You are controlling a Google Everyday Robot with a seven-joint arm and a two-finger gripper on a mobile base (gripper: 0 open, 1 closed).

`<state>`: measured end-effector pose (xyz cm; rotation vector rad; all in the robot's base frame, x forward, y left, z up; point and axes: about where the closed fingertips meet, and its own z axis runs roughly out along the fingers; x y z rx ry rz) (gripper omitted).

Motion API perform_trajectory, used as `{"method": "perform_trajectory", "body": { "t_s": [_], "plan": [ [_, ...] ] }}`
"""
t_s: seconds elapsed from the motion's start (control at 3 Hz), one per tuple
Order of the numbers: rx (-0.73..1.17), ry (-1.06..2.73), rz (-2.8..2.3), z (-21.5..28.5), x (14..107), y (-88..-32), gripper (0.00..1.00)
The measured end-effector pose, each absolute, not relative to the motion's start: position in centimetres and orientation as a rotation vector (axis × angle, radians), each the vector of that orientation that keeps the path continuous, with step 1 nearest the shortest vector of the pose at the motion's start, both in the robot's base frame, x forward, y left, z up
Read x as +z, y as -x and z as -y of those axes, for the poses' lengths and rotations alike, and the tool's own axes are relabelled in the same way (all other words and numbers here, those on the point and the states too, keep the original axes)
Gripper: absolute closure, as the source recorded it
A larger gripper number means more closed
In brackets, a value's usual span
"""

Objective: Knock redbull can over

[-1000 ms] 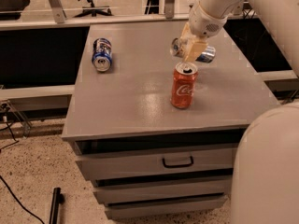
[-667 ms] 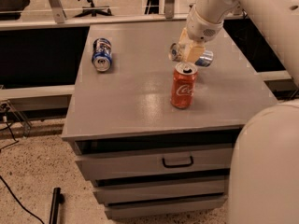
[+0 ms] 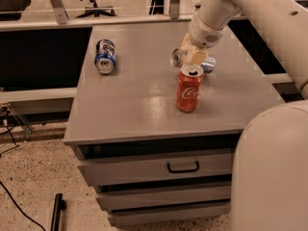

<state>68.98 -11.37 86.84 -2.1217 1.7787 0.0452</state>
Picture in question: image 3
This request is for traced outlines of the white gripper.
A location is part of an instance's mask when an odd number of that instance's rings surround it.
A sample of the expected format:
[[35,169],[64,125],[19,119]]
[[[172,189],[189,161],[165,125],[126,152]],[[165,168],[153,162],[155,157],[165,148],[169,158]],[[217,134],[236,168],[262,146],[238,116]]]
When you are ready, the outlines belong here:
[[216,46],[224,33],[224,29],[217,30],[207,26],[201,21],[199,12],[196,12],[192,16],[189,31],[185,34],[181,45],[181,51],[184,54],[188,53],[187,63],[201,65],[208,57],[206,48]]

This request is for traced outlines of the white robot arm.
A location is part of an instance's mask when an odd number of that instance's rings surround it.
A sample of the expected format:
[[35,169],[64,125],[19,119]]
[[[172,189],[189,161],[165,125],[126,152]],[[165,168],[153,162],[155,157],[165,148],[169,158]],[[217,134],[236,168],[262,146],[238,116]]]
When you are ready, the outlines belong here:
[[253,118],[232,173],[232,231],[308,231],[308,10],[294,0],[201,0],[184,47],[204,60],[207,36],[244,13],[303,98]]

